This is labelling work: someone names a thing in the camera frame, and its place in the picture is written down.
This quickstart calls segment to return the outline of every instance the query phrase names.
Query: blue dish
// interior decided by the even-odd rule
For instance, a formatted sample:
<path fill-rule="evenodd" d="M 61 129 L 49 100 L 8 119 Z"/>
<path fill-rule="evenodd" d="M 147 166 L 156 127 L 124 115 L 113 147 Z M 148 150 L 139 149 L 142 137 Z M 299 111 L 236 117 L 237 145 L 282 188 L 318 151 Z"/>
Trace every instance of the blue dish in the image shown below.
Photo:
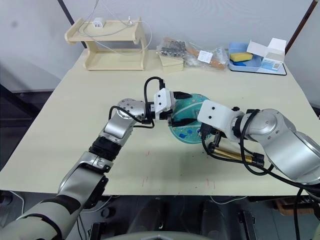
<path fill-rule="evenodd" d="M 235 65 L 230 60 L 230 54 L 245 53 L 248 48 L 248 43 L 245 42 L 230 42 L 229 43 L 229 68 L 232 71 L 239 72 L 256 72 L 262 65 L 262 58 L 258 55 L 253 55 L 252 59 L 245 61 L 245 66 Z"/>

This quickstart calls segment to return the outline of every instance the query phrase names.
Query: floor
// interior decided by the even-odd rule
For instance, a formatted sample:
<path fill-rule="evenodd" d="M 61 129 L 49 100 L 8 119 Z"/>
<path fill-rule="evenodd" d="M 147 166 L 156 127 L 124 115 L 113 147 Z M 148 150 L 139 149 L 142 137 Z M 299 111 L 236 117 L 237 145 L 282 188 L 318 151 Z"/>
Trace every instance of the floor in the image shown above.
<path fill-rule="evenodd" d="M 28 93 L 18 95 L 26 102 L 31 102 L 39 108 L 43 106 L 50 96 L 50 92 Z M 1 119 L 25 118 L 26 116 L 18 109 L 12 107 L 4 99 L 1 99 Z M 28 126 L 15 125 L 13 127 L 0 128 L 0 169 L 6 164 L 11 153 L 25 134 Z M 24 210 L 27 211 L 36 203 L 51 197 L 51 194 L 18 192 L 24 200 Z M 81 213 L 86 230 L 90 229 L 93 222 L 106 222 L 106 237 L 124 234 L 137 212 L 150 200 L 157 196 L 114 196 L 107 205 L 114 208 L 116 213 L 113 217 L 104 218 L 101 211 L 95 213 Z M 182 231 L 199 234 L 199 210 L 201 203 L 209 199 L 208 196 L 158 196 L 169 209 L 166 216 L 165 230 Z M 217 201 L 226 197 L 214 197 Z M 238 221 L 238 211 L 250 211 L 255 217 L 255 230 L 259 240 L 292 240 L 295 239 L 294 219 L 292 216 L 283 216 L 274 208 L 272 201 L 249 202 L 247 199 L 219 206 L 224 214 L 231 240 L 246 239 L 243 226 Z M 0 204 L 0 229 L 15 220 L 21 214 L 21 200 L 13 196 L 9 205 Z M 300 235 L 302 240 L 310 240 L 319 224 L 313 214 L 299 215 Z M 75 225 L 67 240 L 78 240 L 79 233 Z"/>

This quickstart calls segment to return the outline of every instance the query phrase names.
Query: cardboard box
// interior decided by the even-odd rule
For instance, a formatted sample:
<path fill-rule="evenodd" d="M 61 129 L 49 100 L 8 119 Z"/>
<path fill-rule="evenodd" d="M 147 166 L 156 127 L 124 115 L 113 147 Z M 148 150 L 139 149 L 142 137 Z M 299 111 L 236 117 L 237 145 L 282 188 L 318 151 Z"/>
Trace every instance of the cardboard box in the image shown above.
<path fill-rule="evenodd" d="M 248 53 L 263 57 L 261 67 L 277 71 L 285 60 L 286 40 L 272 38 L 268 46 L 250 40 Z"/>

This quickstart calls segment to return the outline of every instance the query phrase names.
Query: white cable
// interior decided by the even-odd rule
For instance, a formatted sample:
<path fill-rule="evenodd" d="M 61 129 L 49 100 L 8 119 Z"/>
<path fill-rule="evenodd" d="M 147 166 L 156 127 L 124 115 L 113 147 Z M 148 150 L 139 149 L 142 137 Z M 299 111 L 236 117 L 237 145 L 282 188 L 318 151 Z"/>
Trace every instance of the white cable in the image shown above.
<path fill-rule="evenodd" d="M 82 211 L 81 213 L 84 213 L 84 214 L 89 214 L 89 213 L 95 213 L 95 212 L 98 212 L 99 210 L 103 209 L 107 203 L 110 201 L 110 199 L 112 198 L 112 195 L 109 197 L 109 199 L 99 208 L 95 209 L 95 210 L 92 210 L 92 211 Z"/>
<path fill-rule="evenodd" d="M 85 36 L 85 37 L 89 37 L 89 38 L 91 38 L 96 44 L 98 44 L 98 45 L 100 45 L 100 46 L 102 46 L 102 47 L 104 47 L 104 48 L 106 48 L 106 49 L 109 49 L 110 51 L 112 51 L 112 52 L 114 52 L 114 53 L 116 53 L 116 54 L 120 54 L 120 55 L 123 55 L 123 56 L 134 56 L 134 55 L 138 55 L 138 54 L 140 54 L 142 51 L 144 51 L 145 49 L 147 49 L 147 48 L 149 47 L 149 45 L 151 44 L 151 41 L 152 41 L 152 29 L 151 29 L 151 26 L 150 26 L 147 22 L 145 22 L 145 21 L 134 21 L 134 22 L 131 22 L 131 21 L 129 20 L 129 24 L 127 24 L 127 23 L 123 22 L 122 20 L 120 20 L 120 18 L 119 18 L 118 16 L 116 16 L 116 14 L 113 13 L 104 3 L 103 3 L 103 5 L 104 5 L 104 7 L 109 11 L 109 13 L 110 13 L 112 16 L 114 16 L 115 18 L 117 18 L 122 24 L 124 24 L 125 27 L 124 27 L 124 28 L 121 28 L 121 29 L 119 29 L 119 30 L 117 30 L 117 31 L 115 31 L 115 32 L 107 33 L 107 34 L 101 34 L 101 35 L 89 35 L 89 34 L 87 34 L 85 30 L 87 29 L 88 25 L 89 25 L 90 22 L 91 22 L 92 16 L 93 16 L 93 14 L 94 14 L 94 12 L 95 12 L 95 10 L 96 10 L 96 8 L 97 8 L 98 3 L 99 3 L 99 0 L 96 0 L 92 12 L 86 17 L 86 19 L 83 21 L 83 23 L 78 27 L 77 32 L 78 32 L 79 35 Z M 100 43 L 100 42 L 98 42 L 97 40 L 94 39 L 94 37 L 103 37 L 103 36 L 110 36 L 110 35 L 117 34 L 117 33 L 123 31 L 123 30 L 126 29 L 126 28 L 132 27 L 134 24 L 137 24 L 137 23 L 146 24 L 147 27 L 149 28 L 149 31 L 150 31 L 150 40 L 149 40 L 148 44 L 147 44 L 144 48 L 142 48 L 140 51 L 138 51 L 138 52 L 135 52 L 135 53 L 121 53 L 121 52 L 118 52 L 118 51 L 113 50 L 112 48 L 110 48 L 110 47 L 108 47 L 108 46 L 106 46 L 106 45 L 104 45 L 104 44 L 102 44 L 102 43 Z M 80 28 L 81 28 L 84 24 L 86 24 L 86 26 L 85 26 L 85 27 L 83 28 L 83 30 L 82 30 L 83 33 L 81 33 L 81 32 L 80 32 Z"/>
<path fill-rule="evenodd" d="M 215 201 L 212 196 L 209 196 L 212 200 L 212 202 L 216 203 L 216 204 L 219 204 L 219 205 L 224 205 L 224 204 L 228 204 L 228 203 L 231 203 L 233 201 L 237 201 L 237 200 L 241 200 L 241 199 L 245 199 L 246 197 L 248 196 L 242 196 L 242 197 L 239 197 L 239 198 L 234 198 L 234 199 L 231 199 L 230 201 L 226 201 L 226 202 L 218 202 L 218 201 Z"/>
<path fill-rule="evenodd" d="M 22 201 L 21 215 L 24 214 L 24 211 L 25 211 L 25 200 L 23 199 L 23 197 L 18 195 L 18 194 L 16 194 L 14 191 L 9 191 L 9 192 L 14 194 L 14 195 L 16 195 L 18 198 L 21 199 L 21 201 Z"/>

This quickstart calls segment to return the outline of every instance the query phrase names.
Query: silver robot arm segment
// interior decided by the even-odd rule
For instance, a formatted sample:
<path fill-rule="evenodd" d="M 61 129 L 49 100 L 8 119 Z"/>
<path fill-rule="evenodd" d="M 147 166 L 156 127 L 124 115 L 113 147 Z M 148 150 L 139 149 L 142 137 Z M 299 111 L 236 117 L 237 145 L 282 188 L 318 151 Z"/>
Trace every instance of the silver robot arm segment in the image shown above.
<path fill-rule="evenodd" d="M 2 240 L 60 240 L 65 239 L 82 209 L 90 209 L 99 201 L 105 190 L 108 173 L 133 131 L 135 118 L 146 117 L 145 103 L 126 98 L 117 105 L 88 151 L 84 152 L 62 180 L 58 194 L 44 200 L 8 224 L 1 232 Z"/>
<path fill-rule="evenodd" d="M 197 119 L 224 132 L 228 139 L 239 142 L 250 115 L 239 108 L 230 109 L 205 100 Z M 259 142 L 272 164 L 291 180 L 307 185 L 320 183 L 320 146 L 297 131 L 279 111 L 261 110 L 248 125 L 245 137 Z"/>

